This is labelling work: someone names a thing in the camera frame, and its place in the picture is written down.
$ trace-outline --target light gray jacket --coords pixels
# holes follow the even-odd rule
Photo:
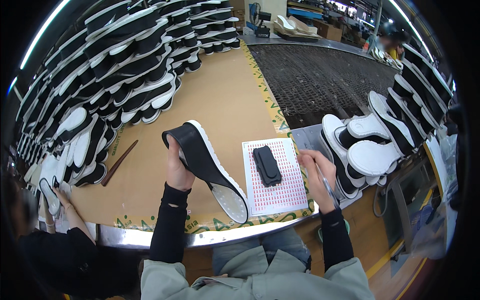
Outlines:
[[[268,265],[259,246],[235,256],[221,273],[228,277],[200,277],[189,286],[181,263],[145,260],[142,300],[374,299],[358,258],[333,265],[318,277],[305,273],[305,266],[282,250]]]

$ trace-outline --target wire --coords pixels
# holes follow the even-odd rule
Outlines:
[[[377,217],[377,218],[380,218],[381,216],[383,216],[385,214],[385,212],[387,211],[387,205],[388,205],[388,188],[390,187],[390,183],[389,182],[387,184],[387,187],[386,187],[386,192],[385,192],[385,209],[384,211],[382,211],[381,213],[377,213],[377,208],[376,208],[376,204],[378,202],[378,198],[377,198],[377,194],[378,194],[378,188],[380,187],[379,185],[377,185],[377,188],[375,189],[375,194],[373,195],[373,214]]]

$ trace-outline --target wooden stick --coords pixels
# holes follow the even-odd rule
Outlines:
[[[113,167],[107,172],[107,174],[105,175],[105,178],[103,178],[102,180],[102,185],[103,186],[106,186],[107,183],[110,181],[110,178],[112,178],[112,175],[113,173],[115,173],[115,171],[118,169],[118,167],[120,166],[121,162],[125,159],[125,157],[127,156],[128,153],[130,153],[130,151],[133,149],[133,147],[135,147],[135,145],[138,143],[138,140],[136,140],[135,142],[133,142],[133,144],[127,149],[127,151],[125,151],[124,154],[122,154],[122,156],[120,156],[120,158],[117,160],[117,162],[113,165]]]

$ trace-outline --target yellow shirt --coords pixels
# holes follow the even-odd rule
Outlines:
[[[390,51],[388,54],[392,57],[393,60],[397,60],[397,59],[398,59],[398,55],[396,54],[396,49],[393,49],[393,50]]]

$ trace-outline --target plastic bag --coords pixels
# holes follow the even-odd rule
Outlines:
[[[440,259],[445,256],[450,241],[455,231],[456,215],[449,202],[453,194],[458,190],[456,178],[456,138],[453,134],[447,136],[444,132],[437,133],[442,154],[442,160],[447,171],[447,181],[442,202],[433,213],[433,218],[426,224],[422,218],[421,223],[416,224],[411,254],[413,257],[427,257]]]

